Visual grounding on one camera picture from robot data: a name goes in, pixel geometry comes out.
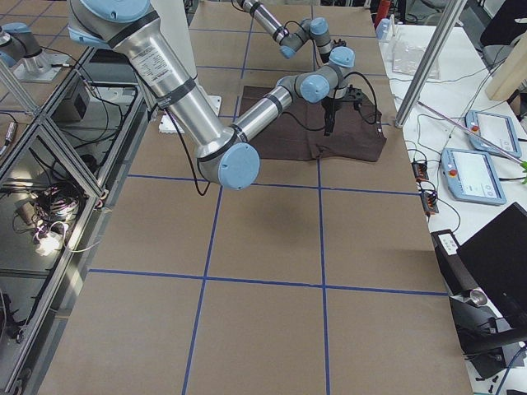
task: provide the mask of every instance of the black cable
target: black cable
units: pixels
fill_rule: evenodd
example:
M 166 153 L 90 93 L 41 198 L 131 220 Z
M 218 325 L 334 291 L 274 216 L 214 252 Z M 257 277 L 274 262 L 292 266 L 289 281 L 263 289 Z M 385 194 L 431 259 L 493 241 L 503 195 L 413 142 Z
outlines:
M 500 61 L 500 62 L 497 62 L 497 63 L 494 63 L 492 65 L 492 67 L 498 65 L 498 64 L 501 64 L 505 61 Z M 427 81 L 427 84 L 445 84 L 447 82 L 457 82 L 457 81 L 461 81 L 463 80 L 464 78 L 469 78 L 469 77 L 473 77 L 475 76 L 476 74 L 479 74 L 480 72 L 483 72 L 485 70 L 488 70 L 486 67 L 485 68 L 482 68 L 481 70 L 477 70 L 476 72 L 473 72 L 472 74 L 469 74 L 467 76 L 462 76 L 462 77 L 459 77 L 459 78 L 455 78 L 454 80 L 443 80 L 443 81 Z M 400 78 L 389 78 L 390 81 L 401 81 L 401 82 L 411 82 L 412 80 L 402 80 Z
M 208 187 L 211 186 L 211 183 L 208 182 L 207 186 L 205 187 L 205 189 L 203 191 L 201 191 L 201 189 L 199 189 L 198 177 L 196 175 L 196 170 L 194 168 L 194 163 L 192 163 L 192 158 L 190 156 L 189 149 L 187 148 L 187 144 L 186 144 L 186 142 L 184 142 L 183 134 L 181 133 L 180 128 L 178 127 L 178 124 L 175 121 L 174 116 L 172 115 L 172 113 L 170 113 L 169 111 L 166 111 L 166 113 L 168 114 L 168 118 L 170 118 L 170 121 L 174 125 L 175 131 L 177 132 L 178 136 L 180 137 L 181 144 L 183 145 L 184 153 L 187 156 L 187 160 L 189 161 L 190 170 L 192 171 L 192 176 L 194 178 L 194 186 L 196 187 L 196 191 L 198 191 L 198 195 L 199 196 L 205 196 L 207 194 Z
M 44 160 L 42 160 L 42 158 L 40 158 L 40 156 L 38 156 L 38 154 L 33 151 L 33 149 L 29 149 L 29 152 L 31 153 L 31 155 L 33 156 L 33 158 L 36 160 L 36 162 L 40 165 L 40 167 L 44 170 L 44 172 L 46 173 L 46 176 L 48 177 L 48 181 L 49 181 L 49 184 L 51 184 L 51 179 L 49 178 L 48 176 L 48 173 L 47 171 L 45 170 L 46 169 L 49 169 L 51 170 L 51 174 L 58 180 L 60 181 L 64 181 L 65 179 L 67 179 L 68 177 L 66 177 L 65 175 L 62 175 L 60 174 L 55 168 L 54 168 L 54 165 L 48 165 L 46 162 L 44 162 Z
M 406 151 L 408 151 L 408 152 L 419 152 L 424 157 L 424 164 L 426 165 L 428 163 L 427 155 L 423 151 L 418 150 L 417 146 L 416 146 L 416 148 L 408 148 Z
M 502 179 L 502 178 L 499 178 L 500 181 L 518 181 L 520 179 L 525 179 L 525 177 L 515 177 L 513 179 Z
M 314 40 L 311 40 L 311 43 L 313 44 L 313 54 L 315 56 L 315 62 L 316 62 L 316 67 L 317 68 L 320 68 L 320 63 L 319 63 L 319 59 L 318 57 L 316 56 L 317 55 L 317 48 L 316 48 L 316 43 Z
M 74 147 L 75 149 L 82 148 L 84 146 L 89 146 L 90 144 L 96 144 L 98 142 L 105 142 L 106 140 L 109 140 L 109 139 L 115 137 L 117 134 L 119 134 L 121 132 L 121 130 L 123 129 L 123 126 L 124 126 L 124 121 L 130 115 L 130 112 L 132 111 L 133 104 L 135 103 L 135 100 L 138 97 L 138 89 L 135 86 L 133 87 L 133 89 L 135 91 L 135 96 L 133 97 L 132 103 L 130 103 L 130 105 L 128 105 L 126 113 L 123 114 L 123 112 L 122 112 L 122 110 L 121 110 L 121 108 L 119 106 L 120 120 L 119 120 L 119 125 L 117 126 L 115 131 L 113 133 L 111 133 L 110 135 L 108 135 L 106 137 L 103 137 L 105 135 L 105 133 L 108 132 L 108 128 L 106 128 L 103 131 L 103 133 L 101 133 L 98 137 L 94 138 L 93 140 L 85 140 L 82 144 L 79 144 L 78 146 L 75 146 Z
M 373 89 L 373 86 L 371 85 L 370 81 L 366 78 L 366 76 L 364 74 L 362 74 L 361 72 L 349 72 L 348 74 L 346 74 L 343 78 L 343 80 L 346 80 L 346 78 L 348 78 L 349 76 L 352 76 L 352 75 L 357 75 L 359 77 L 361 77 L 365 82 L 366 84 L 368 85 L 368 87 L 370 88 L 370 91 L 371 91 L 371 94 L 373 95 L 373 105 L 374 105 L 374 116 L 373 116 L 373 122 L 368 122 L 364 116 L 362 115 L 361 113 L 361 110 L 359 109 L 359 114 L 361 115 L 361 118 L 364 120 L 364 122 L 366 122 L 367 124 L 369 125 L 375 125 L 377 123 L 377 115 L 379 113 L 379 110 L 378 110 L 378 107 L 377 107 L 377 95 L 375 94 L 375 90 Z
M 90 74 L 88 73 L 88 71 L 84 68 L 84 66 L 82 66 L 82 64 L 76 59 L 74 58 L 72 55 L 70 55 L 69 53 L 66 53 L 66 52 L 63 52 L 59 49 L 54 49 L 54 48 L 50 48 L 50 47 L 44 47 L 44 46 L 41 46 L 43 49 L 47 49 L 49 51 L 54 51 L 54 52 L 58 52 L 58 53 L 61 53 L 63 55 L 66 55 L 66 56 L 69 56 L 74 62 L 75 62 L 75 65 L 78 66 L 82 71 L 84 71 L 84 73 L 86 74 L 86 76 L 88 78 L 90 78 L 91 80 L 91 83 L 93 84 L 93 78 L 91 78 Z M 102 106 L 103 106 L 103 109 L 105 111 L 105 115 L 106 115 L 106 125 L 105 125 L 105 130 L 104 132 L 100 135 L 101 137 L 108 131 L 108 127 L 110 125 L 110 115 L 108 113 L 108 109 L 106 108 L 106 105 L 105 104 L 109 104 L 109 105 L 115 105 L 119 108 L 119 113 L 121 114 L 121 117 L 123 116 L 123 113 L 121 112 L 121 109 L 120 109 L 120 106 L 117 105 L 116 103 L 111 103 L 109 102 L 108 100 L 104 100 L 100 97 L 100 92 L 99 90 L 96 88 L 97 90 L 97 95 L 91 91 L 91 89 L 88 88 L 88 91 L 98 100 L 100 100 L 102 102 Z
M 324 130 L 325 129 L 325 125 L 321 128 L 308 128 L 306 125 L 304 125 L 293 113 L 290 113 L 289 111 L 284 111 L 282 113 L 282 115 L 289 115 L 290 117 L 292 117 L 296 123 L 298 123 L 301 127 L 303 127 L 305 130 L 309 131 L 309 132 L 320 132 L 321 130 Z
M 452 233 L 455 233 L 459 230 L 459 227 L 461 226 L 461 215 L 459 214 L 459 212 L 449 203 L 445 202 L 444 200 L 442 199 L 439 199 L 437 198 L 437 200 L 441 203 L 444 203 L 446 206 L 450 207 L 452 209 L 452 211 L 457 215 L 458 217 L 458 225 L 455 227 L 454 230 L 452 230 Z
M 245 13 L 247 13 L 246 10 L 244 10 L 244 9 L 242 9 L 242 8 L 239 8 L 239 7 L 235 6 L 235 5 L 234 5 L 234 0 L 231 0 L 231 4 L 232 4 L 232 6 L 234 7 L 235 10 L 237 10 L 237 11 L 239 11 L 239 12 L 245 12 Z
M 48 171 L 44 167 L 44 165 L 41 163 L 40 157 L 34 152 L 31 148 L 29 149 L 31 155 L 33 155 L 33 158 L 35 158 L 36 163 L 40 166 L 40 168 L 44 171 L 44 174 L 46 175 L 46 178 L 48 179 L 49 185 L 51 184 L 51 178 L 49 177 Z
M 307 33 L 307 31 L 304 29 L 304 27 L 303 27 L 300 23 L 298 23 L 297 21 L 287 21 L 287 22 L 284 24 L 283 27 L 287 29 L 287 25 L 289 25 L 290 23 L 297 25 L 297 26 L 300 27 L 305 33 Z
M 493 109 L 494 107 L 497 107 L 498 105 L 502 105 L 503 103 L 506 103 L 506 102 L 507 102 L 507 100 L 502 100 L 499 103 L 496 103 L 495 105 L 491 105 L 490 107 L 487 107 L 486 109 L 480 109 L 479 111 L 481 111 L 481 112 L 488 111 L 488 110 Z
M 10 117 L 13 120 L 14 123 L 18 124 L 18 122 L 16 121 L 15 117 L 13 117 L 11 114 L 6 113 L 4 111 L 0 111 L 0 114 L 7 115 L 8 117 Z

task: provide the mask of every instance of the brown cloth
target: brown cloth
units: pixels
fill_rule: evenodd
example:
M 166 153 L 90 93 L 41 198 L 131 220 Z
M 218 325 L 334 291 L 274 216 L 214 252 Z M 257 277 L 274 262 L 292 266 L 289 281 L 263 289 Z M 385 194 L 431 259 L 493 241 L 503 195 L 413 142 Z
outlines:
M 241 100 L 240 114 L 258 102 L 269 88 L 245 86 Z M 364 96 L 364 114 L 368 120 L 373 105 Z M 320 103 L 313 105 L 297 100 L 287 112 L 294 114 L 308 128 L 324 126 L 324 109 Z M 375 162 L 386 143 L 380 123 L 369 125 L 364 122 L 352 103 L 343 103 L 335 115 L 335 127 L 331 136 L 324 136 L 324 130 L 310 132 L 300 126 L 287 114 L 275 119 L 251 141 L 262 159 L 315 160 L 329 156 Z

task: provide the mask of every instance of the cable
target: cable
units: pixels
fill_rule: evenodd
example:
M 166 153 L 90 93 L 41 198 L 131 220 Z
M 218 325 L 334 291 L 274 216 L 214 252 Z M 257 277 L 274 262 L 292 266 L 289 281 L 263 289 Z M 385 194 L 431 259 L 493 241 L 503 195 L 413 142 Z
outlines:
M 237 6 L 234 5 L 234 0 L 231 0 L 231 4 L 232 6 L 234 7 L 235 10 L 239 11 L 239 12 L 244 12 L 244 13 L 247 13 L 246 10 L 242 9 L 242 8 L 239 8 Z
M 0 111 L 0 114 L 7 115 L 13 120 L 14 123 L 18 124 L 18 122 L 16 121 L 15 117 L 12 116 L 12 114 L 6 113 L 5 111 Z
M 102 240 L 99 240 L 97 242 L 95 242 L 94 244 L 92 244 L 90 247 L 86 247 L 85 249 L 70 249 L 67 247 L 68 251 L 70 253 L 84 253 L 86 252 L 87 250 L 89 249 L 93 249 L 96 245 L 98 245 Z
M 499 178 L 500 181 L 518 181 L 519 179 L 525 179 L 525 177 L 516 177 L 516 178 L 513 178 L 513 179 L 502 179 L 502 178 Z
M 494 107 L 497 107 L 498 105 L 502 105 L 503 103 L 506 103 L 507 100 L 502 100 L 500 101 L 499 103 L 495 104 L 495 105 L 491 105 L 490 107 L 487 107 L 486 109 L 480 109 L 479 111 L 483 112 L 483 111 L 488 111 L 490 109 L 493 109 Z
M 187 160 L 189 161 L 190 170 L 192 171 L 192 176 L 194 178 L 194 186 L 196 187 L 196 191 L 198 191 L 198 195 L 199 196 L 205 196 L 207 194 L 208 187 L 211 186 L 211 183 L 209 182 L 203 191 L 201 191 L 201 189 L 199 189 L 198 177 L 196 176 L 196 170 L 194 168 L 194 164 L 192 163 L 192 158 L 190 157 L 190 153 L 189 153 L 189 149 L 187 148 L 187 144 L 186 144 L 186 142 L 184 142 L 183 134 L 181 133 L 180 128 L 178 127 L 178 124 L 175 121 L 174 116 L 172 115 L 172 113 L 170 111 L 166 111 L 166 113 L 168 114 L 168 118 L 170 118 L 170 121 L 174 125 L 175 131 L 178 133 L 178 136 L 180 137 L 181 144 L 183 145 L 184 153 L 187 156 Z
M 450 205 L 449 203 L 445 202 L 443 199 L 437 198 L 437 200 L 439 202 L 445 204 L 446 206 L 450 207 L 452 209 L 452 211 L 457 215 L 457 217 L 458 217 L 458 225 L 455 227 L 454 230 L 452 230 L 452 233 L 457 232 L 459 230 L 459 227 L 461 226 L 461 215 L 459 214 L 459 212 L 452 205 Z
M 6 302 L 3 299 L 3 290 L 2 287 L 0 287 L 0 299 L 2 300 L 2 327 L 0 328 L 0 345 L 2 344 L 2 337 L 3 337 L 3 330 L 7 326 L 7 308 L 6 308 Z
M 302 27 L 302 25 L 300 23 L 298 23 L 297 21 L 287 21 L 283 27 L 285 27 L 287 29 L 287 25 L 289 25 L 290 23 L 292 24 L 295 24 L 297 25 L 298 27 L 300 27 L 305 33 L 307 33 L 307 31 L 305 31 L 304 27 Z
M 290 113 L 289 111 L 284 111 L 282 113 L 282 115 L 289 115 L 290 117 L 292 117 L 296 123 L 298 123 L 301 127 L 303 127 L 305 130 L 309 131 L 309 132 L 320 132 L 321 130 L 324 130 L 325 129 L 325 125 L 321 128 L 308 128 L 306 125 L 304 125 L 293 113 Z
M 509 372 L 511 371 L 512 365 L 515 363 L 515 361 L 518 359 L 521 353 L 525 352 L 527 350 L 527 345 L 521 347 L 518 352 L 515 353 L 515 355 L 512 357 L 511 362 L 509 362 L 509 365 L 507 366 L 507 369 L 505 370 L 505 374 L 503 374 L 503 377 L 501 378 L 500 385 L 497 387 L 496 395 L 500 395 L 501 388 L 503 387 L 503 384 L 505 383 L 505 379 L 509 375 Z
M 44 174 L 46 175 L 46 178 L 48 179 L 48 182 L 49 184 L 51 184 L 51 178 L 49 177 L 49 174 L 48 174 L 48 171 L 46 170 L 46 168 L 42 165 L 42 160 L 40 159 L 40 157 L 38 155 L 36 155 L 36 153 L 30 148 L 29 149 L 31 155 L 33 155 L 33 157 L 35 158 L 35 161 L 36 163 L 40 166 L 40 168 L 44 171 Z
M 423 151 L 418 150 L 417 147 L 416 148 L 408 148 L 406 151 L 420 153 L 424 157 L 424 159 L 423 159 L 424 160 L 424 164 L 426 165 L 428 163 L 427 155 Z
M 82 64 L 76 59 L 74 58 L 71 54 L 69 53 L 66 53 L 66 52 L 63 52 L 59 49 L 54 49 L 54 48 L 50 48 L 50 47 L 44 47 L 44 46 L 41 46 L 43 49 L 47 49 L 49 51 L 54 51 L 54 52 L 58 52 L 58 53 L 61 53 L 63 55 L 66 55 L 66 56 L 69 56 L 74 62 L 75 62 L 75 65 L 78 66 L 82 71 L 84 71 L 84 73 L 86 74 L 86 76 L 88 78 L 90 78 L 91 80 L 91 83 L 93 84 L 93 78 L 91 78 L 90 74 L 88 73 L 88 71 L 84 68 L 84 66 L 82 66 Z M 108 109 L 106 108 L 106 105 L 105 104 L 110 104 L 110 105 L 116 105 L 115 103 L 111 103 L 109 102 L 108 100 L 104 100 L 100 97 L 100 92 L 98 90 L 98 88 L 96 87 L 96 91 L 97 91 L 97 95 L 95 94 L 95 92 L 91 89 L 92 86 L 86 81 L 86 79 L 84 78 L 84 76 L 76 69 L 74 68 L 73 69 L 78 75 L 79 77 L 81 78 L 82 82 L 85 84 L 86 86 L 86 89 L 88 90 L 88 93 L 90 95 L 92 95 L 94 98 L 100 100 L 102 102 L 102 105 L 103 105 L 103 108 L 105 110 L 105 115 L 106 115 L 106 125 L 105 125 L 105 130 L 104 132 L 101 134 L 101 136 L 103 136 L 106 131 L 108 130 L 108 126 L 110 124 L 110 115 L 108 114 Z
M 419 114 L 417 116 L 417 144 L 432 151 L 432 152 L 435 152 L 437 155 L 441 156 L 441 153 L 437 150 L 434 150 L 433 148 L 429 147 L 429 146 L 425 146 L 422 142 L 421 142 L 421 117 L 427 117 L 427 118 L 430 118 L 430 119 L 435 119 L 436 121 L 444 121 L 444 119 L 442 118 L 436 118 L 436 117 L 432 117 L 431 115 L 428 115 L 428 114 Z
M 459 78 L 455 78 L 454 80 L 443 80 L 443 81 L 427 81 L 427 84 L 445 84 L 447 82 L 457 82 L 457 81 L 461 81 L 465 78 L 469 78 L 469 77 L 473 77 L 475 76 L 476 74 L 479 74 L 480 72 L 483 72 L 485 70 L 488 70 L 486 67 L 485 68 L 482 68 L 481 70 L 477 70 L 476 72 L 473 72 L 472 74 L 469 74 L 469 75 L 466 75 L 466 76 L 462 76 L 462 77 L 459 77 Z M 390 81 L 401 81 L 401 82 L 411 82 L 412 80 L 402 80 L 400 78 L 389 78 Z
M 377 123 L 377 115 L 379 113 L 378 111 L 378 107 L 377 107 L 377 95 L 375 94 L 375 90 L 373 89 L 373 86 L 371 85 L 370 81 L 366 78 L 366 76 L 364 74 L 362 74 L 361 72 L 349 72 L 348 74 L 346 74 L 343 78 L 343 80 L 346 80 L 346 78 L 348 78 L 349 76 L 352 76 L 352 75 L 357 75 L 359 77 L 361 77 L 365 82 L 366 84 L 368 85 L 368 87 L 370 88 L 370 91 L 371 91 L 371 94 L 373 95 L 373 105 L 374 105 L 374 113 L 373 113 L 373 122 L 368 122 L 364 116 L 362 115 L 362 112 L 359 108 L 359 114 L 361 115 L 361 118 L 364 122 L 366 122 L 367 124 L 369 125 L 375 125 Z
M 132 111 L 132 107 L 133 107 L 133 104 L 135 103 L 135 100 L 137 99 L 137 96 L 138 96 L 138 89 L 136 87 L 133 88 L 135 90 L 135 96 L 133 98 L 133 101 L 132 103 L 130 103 L 130 105 L 128 106 L 127 110 L 126 110 L 126 113 L 122 113 L 120 112 L 121 114 L 121 119 L 119 121 L 119 125 L 117 126 L 117 128 L 115 129 L 115 131 L 113 133 L 111 133 L 110 135 L 106 136 L 106 137 L 103 137 L 105 135 L 106 132 L 108 132 L 108 128 L 106 128 L 104 130 L 104 132 L 99 135 L 97 138 L 93 139 L 93 140 L 89 140 L 89 141 L 85 141 L 83 142 L 82 144 L 79 144 L 78 146 L 75 146 L 74 148 L 75 149 L 79 149 L 79 148 L 82 148 L 84 146 L 89 146 L 90 144 L 96 144 L 98 142 L 105 142 L 106 140 L 109 140 L 113 137 L 115 137 L 117 134 L 119 134 L 123 128 L 123 125 L 124 125 L 124 121 L 126 120 L 126 118 L 130 115 L 130 112 Z M 105 159 L 103 159 L 101 162 L 100 162 L 100 165 L 102 165 L 103 163 L 105 163 Z

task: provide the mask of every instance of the label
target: label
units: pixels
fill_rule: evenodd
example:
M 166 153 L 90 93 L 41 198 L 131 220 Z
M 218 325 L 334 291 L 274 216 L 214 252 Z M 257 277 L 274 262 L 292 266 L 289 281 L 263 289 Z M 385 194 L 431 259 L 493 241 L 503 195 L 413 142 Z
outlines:
M 152 45 L 131 59 L 130 63 L 149 86 L 158 84 L 172 75 L 172 70 L 165 58 Z
M 455 243 L 450 233 L 439 235 L 439 241 L 441 241 L 443 248 L 449 255 L 456 255 L 458 253 L 458 245 Z

